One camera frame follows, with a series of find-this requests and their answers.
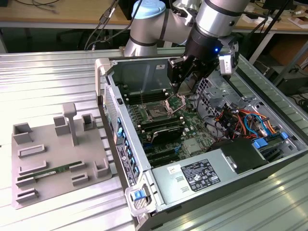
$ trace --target white sticker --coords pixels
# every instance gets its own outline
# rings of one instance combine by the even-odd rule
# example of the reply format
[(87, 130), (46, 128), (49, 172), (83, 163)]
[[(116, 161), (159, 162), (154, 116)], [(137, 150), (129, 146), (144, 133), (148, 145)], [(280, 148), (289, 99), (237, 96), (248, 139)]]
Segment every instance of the white sticker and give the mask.
[(163, 64), (163, 65), (157, 65), (156, 66), (156, 70), (162, 70), (162, 69), (164, 69), (165, 68), (165, 64)]
[(212, 177), (211, 179), (212, 180), (216, 180), (218, 178), (218, 176), (214, 176), (214, 177)]
[(225, 70), (226, 72), (229, 72), (231, 69), (231, 64), (230, 62), (228, 62), (227, 60), (225, 60)]
[(170, 174), (173, 174), (173, 173), (181, 171), (181, 165), (170, 166), (170, 167), (167, 167), (167, 169), (168, 169)]

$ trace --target power supply label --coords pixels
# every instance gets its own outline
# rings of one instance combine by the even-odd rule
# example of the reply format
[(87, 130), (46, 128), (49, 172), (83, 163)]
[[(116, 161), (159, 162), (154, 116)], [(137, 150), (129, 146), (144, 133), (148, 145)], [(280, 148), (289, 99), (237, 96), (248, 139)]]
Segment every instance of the power supply label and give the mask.
[(128, 184), (129, 184), (129, 186), (133, 186), (133, 185), (136, 184), (136, 181), (135, 181), (135, 177), (134, 177), (133, 173), (131, 172), (129, 159), (127, 158), (127, 156), (125, 154), (124, 147), (123, 147), (123, 145), (117, 145), (116, 148), (117, 148), (117, 152), (119, 153), (121, 164), (122, 164), (124, 173), (126, 175), (126, 179), (128, 181)]
[(181, 169), (194, 192), (220, 182), (219, 177), (207, 159), (186, 165)]

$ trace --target blue cable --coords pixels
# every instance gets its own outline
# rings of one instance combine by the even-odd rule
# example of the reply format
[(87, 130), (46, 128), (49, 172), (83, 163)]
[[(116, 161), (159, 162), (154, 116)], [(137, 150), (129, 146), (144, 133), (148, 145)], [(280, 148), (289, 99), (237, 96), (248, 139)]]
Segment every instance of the blue cable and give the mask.
[(249, 126), (248, 126), (247, 117), (248, 117), (249, 115), (255, 116), (255, 117), (260, 121), (260, 123), (262, 124), (262, 127), (263, 127), (263, 129), (266, 131), (266, 133), (267, 133), (268, 135), (271, 135), (271, 132), (265, 127), (265, 125), (264, 125), (263, 120), (261, 119), (261, 117), (258, 116), (258, 115), (256, 115), (256, 114), (253, 114), (253, 113), (247, 114), (247, 115), (245, 116), (245, 119), (244, 119), (245, 127), (247, 128), (248, 131), (254, 133), (254, 134), (257, 136), (257, 138), (259, 138), (258, 134), (257, 134), (255, 131), (251, 130), (251, 129), (249, 128)]

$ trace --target blue latch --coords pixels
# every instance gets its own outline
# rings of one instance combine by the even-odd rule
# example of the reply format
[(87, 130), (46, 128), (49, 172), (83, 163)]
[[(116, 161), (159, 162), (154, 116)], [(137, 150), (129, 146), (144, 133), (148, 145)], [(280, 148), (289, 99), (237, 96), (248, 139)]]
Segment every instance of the blue latch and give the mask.
[(123, 133), (123, 128), (119, 128), (119, 131), (117, 131), (117, 136), (120, 137), (122, 136)]
[(256, 139), (256, 140), (254, 141), (254, 146), (255, 146), (256, 148), (261, 148), (261, 147), (264, 147), (264, 146), (266, 146), (266, 145), (268, 145), (268, 143), (265, 141), (264, 138), (259, 138), (259, 139)]
[(287, 138), (289, 138), (288, 134), (285, 133), (284, 131), (283, 131), (280, 135), (281, 135), (281, 137), (282, 137), (284, 140), (287, 139)]
[(135, 164), (136, 164), (135, 158), (132, 157), (132, 159), (130, 160), (130, 165), (134, 167)]
[(125, 146), (126, 146), (127, 148), (129, 148), (129, 142), (128, 142), (128, 141), (125, 141)]
[(146, 194), (145, 194), (144, 190), (135, 191), (134, 194), (133, 194), (133, 200), (134, 201), (138, 201), (138, 200), (143, 199), (145, 197), (146, 197)]
[(131, 158), (132, 155), (133, 155), (133, 153), (131, 152), (131, 149), (130, 149), (130, 148), (127, 150), (127, 153), (128, 153), (128, 157)]
[(138, 167), (137, 166), (135, 166), (135, 174), (136, 174), (136, 177), (138, 177), (139, 176), (139, 169), (138, 169)]

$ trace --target warning label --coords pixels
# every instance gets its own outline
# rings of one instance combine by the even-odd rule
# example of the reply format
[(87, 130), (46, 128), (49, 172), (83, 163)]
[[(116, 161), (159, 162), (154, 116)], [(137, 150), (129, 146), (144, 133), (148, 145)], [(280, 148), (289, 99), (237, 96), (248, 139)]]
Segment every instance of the warning label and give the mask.
[(207, 159), (186, 165), (181, 169), (194, 192), (220, 182), (219, 177)]

